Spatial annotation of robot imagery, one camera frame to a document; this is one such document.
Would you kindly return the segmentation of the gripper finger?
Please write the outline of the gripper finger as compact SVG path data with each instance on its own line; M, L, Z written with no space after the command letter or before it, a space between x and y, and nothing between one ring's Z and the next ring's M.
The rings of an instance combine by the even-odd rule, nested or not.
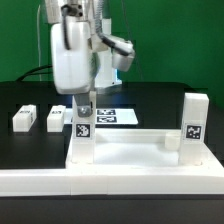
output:
M93 114L90 92L75 94L74 101L79 117L90 117Z

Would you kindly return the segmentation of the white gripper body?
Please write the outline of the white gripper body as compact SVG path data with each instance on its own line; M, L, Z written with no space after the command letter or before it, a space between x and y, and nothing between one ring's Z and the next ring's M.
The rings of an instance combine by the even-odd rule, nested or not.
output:
M63 25L51 28L54 84L60 94L87 93L97 72L97 61L90 47L90 27L87 22L68 16L66 28L69 50L64 43Z

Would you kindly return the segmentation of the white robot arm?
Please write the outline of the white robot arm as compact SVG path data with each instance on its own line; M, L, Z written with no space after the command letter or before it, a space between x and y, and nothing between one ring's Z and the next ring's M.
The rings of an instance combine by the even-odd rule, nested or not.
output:
M93 106L90 91L99 71L99 52L109 46L103 42L98 6L105 0L43 0L46 20L51 27L53 78L59 94L75 97L79 117L90 117Z

